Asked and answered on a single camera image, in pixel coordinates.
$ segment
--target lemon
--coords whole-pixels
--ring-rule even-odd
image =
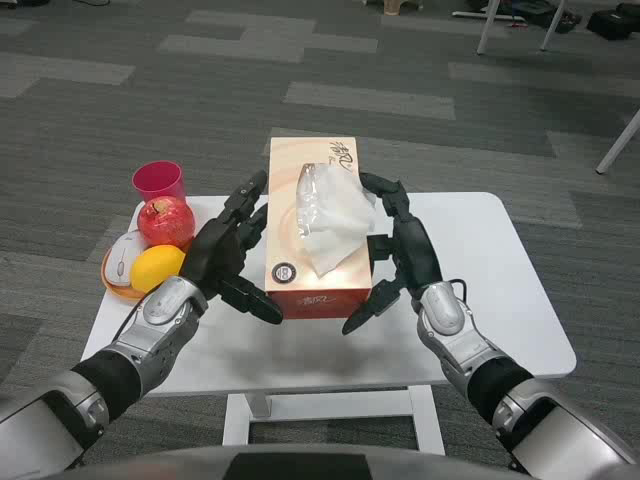
[[[147,293],[171,275],[177,275],[184,252],[173,245],[158,245],[142,252],[131,267],[131,286]]]

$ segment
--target floor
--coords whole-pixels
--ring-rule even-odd
[[[589,15],[607,1],[571,4]],[[640,448],[640,140],[610,174],[593,171],[640,106],[640,37],[607,42],[583,21],[542,54],[542,29],[502,23],[478,57],[481,23],[449,16],[463,7],[0,10],[0,395],[80,358],[99,263],[138,201],[137,166],[174,160],[190,193],[224,194],[267,165],[270,136],[340,134],[358,137],[367,170],[411,191],[502,198],[578,355],[557,385]],[[434,394],[447,454],[506,465],[451,388]],[[86,460],[220,444],[225,402],[144,400]],[[415,448],[404,418],[262,424],[252,440]]]

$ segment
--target red cup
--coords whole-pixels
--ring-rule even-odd
[[[147,163],[133,174],[131,182],[145,202],[164,195],[186,199],[182,168],[173,162]]]

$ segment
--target white tissue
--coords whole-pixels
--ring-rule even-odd
[[[373,229],[375,197],[343,167],[308,163],[297,190],[298,228],[319,277],[360,248]]]

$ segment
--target white computer mouse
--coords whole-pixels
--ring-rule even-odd
[[[147,248],[147,242],[138,230],[122,235],[111,247],[111,253],[104,267],[104,276],[112,285],[131,285],[129,273],[136,258]]]

